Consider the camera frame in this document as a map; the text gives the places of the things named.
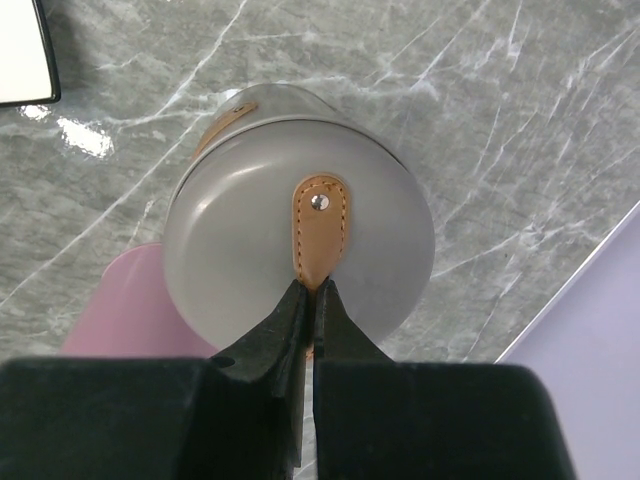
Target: leather loop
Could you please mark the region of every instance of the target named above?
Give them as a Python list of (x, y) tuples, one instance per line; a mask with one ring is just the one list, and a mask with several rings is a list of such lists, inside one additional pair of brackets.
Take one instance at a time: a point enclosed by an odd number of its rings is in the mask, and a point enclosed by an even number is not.
[(349, 237), (349, 191), (329, 174), (313, 175), (293, 195), (293, 264), (311, 292), (333, 272)]
[(228, 110), (224, 112), (222, 115), (220, 115), (213, 122), (213, 125), (211, 125), (207, 129), (207, 131), (204, 132), (204, 135), (202, 135), (202, 138), (200, 139), (200, 142), (198, 143), (196, 151), (194, 152), (193, 157), (191, 157), (191, 159), (195, 160), (202, 153), (202, 151), (207, 147), (207, 145), (209, 145), (211, 141), (215, 137), (217, 137), (222, 130), (227, 128), (229, 125), (231, 125), (233, 122), (238, 120), (240, 117), (243, 117), (247, 113), (254, 111), (256, 108), (258, 108), (258, 104), (256, 102), (248, 102), (248, 103), (243, 103), (242, 105), (238, 105), (232, 110)]

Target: metal canister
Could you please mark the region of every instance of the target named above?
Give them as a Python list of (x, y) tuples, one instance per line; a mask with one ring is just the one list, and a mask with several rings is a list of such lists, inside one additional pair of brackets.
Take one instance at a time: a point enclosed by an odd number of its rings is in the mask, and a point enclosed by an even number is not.
[(380, 341), (415, 308), (433, 266), (421, 188), (374, 135), (290, 85), (220, 108), (171, 200), (164, 273), (182, 318), (222, 349), (263, 320), (295, 278), (291, 199), (316, 173), (351, 192), (348, 249), (332, 274), (347, 313)]

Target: gray marble surface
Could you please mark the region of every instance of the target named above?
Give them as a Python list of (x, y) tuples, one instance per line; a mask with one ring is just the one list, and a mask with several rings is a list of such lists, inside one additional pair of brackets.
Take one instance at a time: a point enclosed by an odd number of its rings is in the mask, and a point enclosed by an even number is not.
[(42, 1), (63, 99), (0, 111), (0, 358), (56, 351), (256, 83), (319, 94), (424, 186), (436, 265), (396, 359), (494, 360), (640, 199), (636, 0)]

